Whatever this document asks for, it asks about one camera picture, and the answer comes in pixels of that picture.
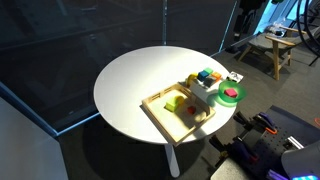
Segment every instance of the glass wall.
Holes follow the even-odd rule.
[[[95,79],[116,57],[164,42],[217,52],[234,3],[2,0],[0,80],[59,133],[98,113]]]

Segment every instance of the dark floor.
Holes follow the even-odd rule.
[[[279,81],[275,81],[266,68],[270,62],[257,61],[255,55],[237,62],[238,56],[226,52],[214,56],[229,71],[245,76],[241,84],[248,95],[236,111],[253,116],[275,105],[319,128],[314,118],[320,117],[320,65],[317,62],[308,66],[315,57],[313,54],[302,47],[296,48],[292,65],[280,71]],[[242,131],[231,119],[216,134],[223,143],[228,143]],[[209,144],[209,138],[175,148],[181,171],[176,179],[210,179],[216,170],[219,152]],[[174,179],[163,146],[125,137],[100,117],[63,134],[59,141],[70,180]]]

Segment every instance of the chair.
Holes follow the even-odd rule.
[[[281,27],[286,30],[286,37],[273,37],[267,33],[262,33],[256,36],[254,39],[248,42],[248,47],[243,51],[238,61],[241,61],[249,52],[257,52],[259,54],[264,54],[266,52],[271,52],[273,54],[273,64],[274,64],[274,78],[279,80],[279,71],[284,64],[291,63],[291,49],[299,45],[302,40],[300,36],[292,37],[293,32],[298,32],[297,29]],[[319,32],[320,27],[316,27],[310,30],[313,36],[316,36]],[[308,40],[309,36],[306,32],[302,31],[304,34],[304,39]]]

